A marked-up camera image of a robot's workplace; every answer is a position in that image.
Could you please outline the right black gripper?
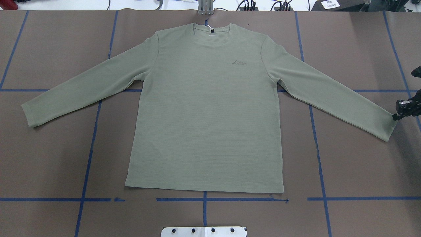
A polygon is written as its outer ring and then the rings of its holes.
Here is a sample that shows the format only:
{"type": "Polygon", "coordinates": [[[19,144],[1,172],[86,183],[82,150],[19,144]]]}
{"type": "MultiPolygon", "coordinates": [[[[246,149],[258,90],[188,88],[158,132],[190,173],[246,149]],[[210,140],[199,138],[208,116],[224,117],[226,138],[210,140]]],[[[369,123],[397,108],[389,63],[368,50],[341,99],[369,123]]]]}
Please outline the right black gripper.
{"type": "Polygon", "coordinates": [[[396,101],[396,114],[392,115],[393,120],[401,120],[404,117],[416,117],[421,113],[421,98],[419,95],[408,100],[396,101]]]}

